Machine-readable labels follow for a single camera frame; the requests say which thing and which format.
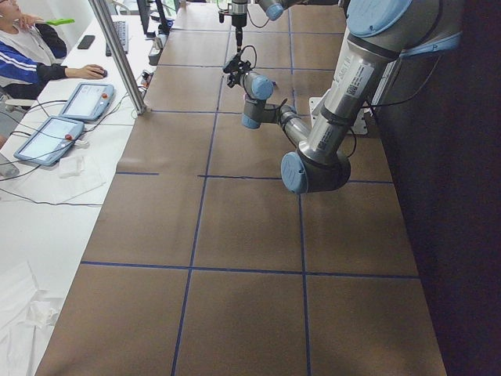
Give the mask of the person's forearm blue jacket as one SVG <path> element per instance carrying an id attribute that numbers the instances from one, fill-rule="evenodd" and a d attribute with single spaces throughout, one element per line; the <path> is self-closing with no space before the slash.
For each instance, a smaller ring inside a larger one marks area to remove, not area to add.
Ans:
<path id="1" fill-rule="evenodd" d="M 44 65 L 1 43 L 1 89 L 14 99 L 37 99 L 49 81 L 68 78 L 67 67 Z"/>

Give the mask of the person's hand on mouse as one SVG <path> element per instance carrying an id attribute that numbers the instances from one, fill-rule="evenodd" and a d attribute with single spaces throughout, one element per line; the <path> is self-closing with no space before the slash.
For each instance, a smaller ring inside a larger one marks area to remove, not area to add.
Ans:
<path id="1" fill-rule="evenodd" d="M 85 79 L 103 79 L 99 72 L 105 70 L 103 67 L 95 64 L 85 65 L 82 68 L 78 68 L 76 70 L 75 76 L 77 78 L 85 78 Z"/>

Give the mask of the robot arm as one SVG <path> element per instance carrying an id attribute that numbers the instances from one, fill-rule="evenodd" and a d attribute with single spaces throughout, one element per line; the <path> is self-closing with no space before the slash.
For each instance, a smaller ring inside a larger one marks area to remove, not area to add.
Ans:
<path id="1" fill-rule="evenodd" d="M 231 19 L 231 24 L 235 28 L 236 51 L 243 50 L 243 29 L 247 25 L 247 20 L 251 18 L 248 5 L 251 1 L 233 0 L 229 1 L 225 9 L 218 10 L 218 21 L 223 24 L 226 17 Z M 293 1 L 293 0 L 262 0 L 254 1 L 265 13 L 268 21 L 278 20 L 282 14 L 293 5 L 337 5 L 348 14 L 350 1 Z"/>
<path id="2" fill-rule="evenodd" d="M 243 21 L 236 25 L 237 53 L 223 67 L 227 85 L 245 91 L 242 123 L 276 123 L 295 146 L 281 161 L 285 187 L 296 194 L 332 191 L 349 179 L 351 165 L 339 150 L 362 106 L 389 63 L 454 49 L 461 37 L 462 1 L 339 1 L 347 26 L 332 85 L 310 106 L 307 126 L 297 111 L 270 104 L 273 83 L 243 61 Z"/>

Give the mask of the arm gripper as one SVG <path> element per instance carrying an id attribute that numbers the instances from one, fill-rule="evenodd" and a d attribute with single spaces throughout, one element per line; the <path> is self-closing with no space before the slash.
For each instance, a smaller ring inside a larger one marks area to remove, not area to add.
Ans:
<path id="1" fill-rule="evenodd" d="M 231 1 L 232 25 L 236 28 L 236 51 L 243 48 L 243 28 L 247 25 L 247 0 Z"/>
<path id="2" fill-rule="evenodd" d="M 248 78 L 250 71 L 244 71 L 244 70 L 238 70 L 238 71 L 233 71 L 226 80 L 227 86 L 230 88 L 233 88 L 235 86 L 240 86 L 241 88 L 245 88 L 246 86 L 246 80 Z"/>

